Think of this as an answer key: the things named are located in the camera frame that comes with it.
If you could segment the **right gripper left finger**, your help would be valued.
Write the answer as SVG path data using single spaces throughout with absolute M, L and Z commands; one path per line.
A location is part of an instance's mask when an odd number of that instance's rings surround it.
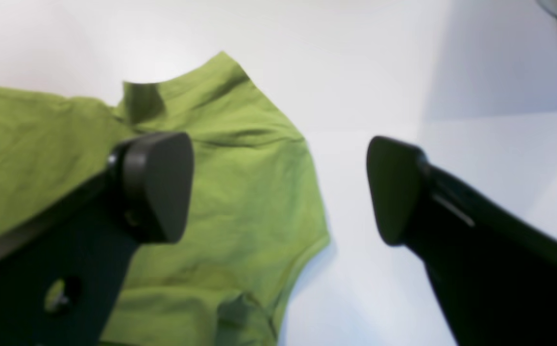
M 138 136 L 1 234 L 0 346 L 95 346 L 138 248 L 182 238 L 193 175 L 188 134 Z

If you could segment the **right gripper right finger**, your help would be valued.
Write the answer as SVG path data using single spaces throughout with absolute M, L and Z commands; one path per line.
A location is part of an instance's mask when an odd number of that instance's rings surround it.
M 423 261 L 460 346 L 557 346 L 557 240 L 375 136 L 366 162 L 380 238 Z

